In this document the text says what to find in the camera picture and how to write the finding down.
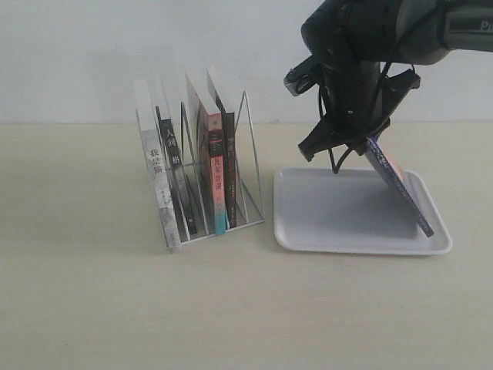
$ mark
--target table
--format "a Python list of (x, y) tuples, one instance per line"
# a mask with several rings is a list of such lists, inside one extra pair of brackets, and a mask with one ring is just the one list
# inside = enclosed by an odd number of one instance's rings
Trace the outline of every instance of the table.
[(439, 257), (281, 248), (273, 174), (329, 163), (299, 154), (310, 129), (256, 126), (265, 224), (170, 255), (135, 125), (0, 126), (2, 368), (491, 368), (493, 125), (382, 136), (448, 226)]

